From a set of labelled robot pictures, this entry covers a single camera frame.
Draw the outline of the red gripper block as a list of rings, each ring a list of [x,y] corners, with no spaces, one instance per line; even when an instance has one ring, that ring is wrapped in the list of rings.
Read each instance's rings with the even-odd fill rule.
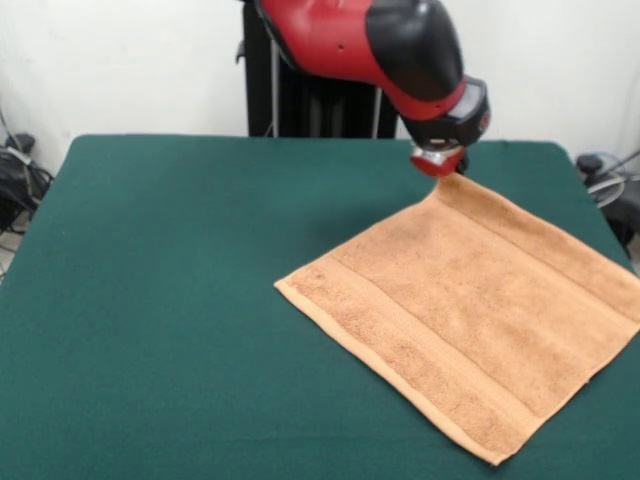
[[[469,168],[469,155],[464,148],[428,151],[415,148],[410,161],[425,175],[441,178],[458,173],[464,175]]]

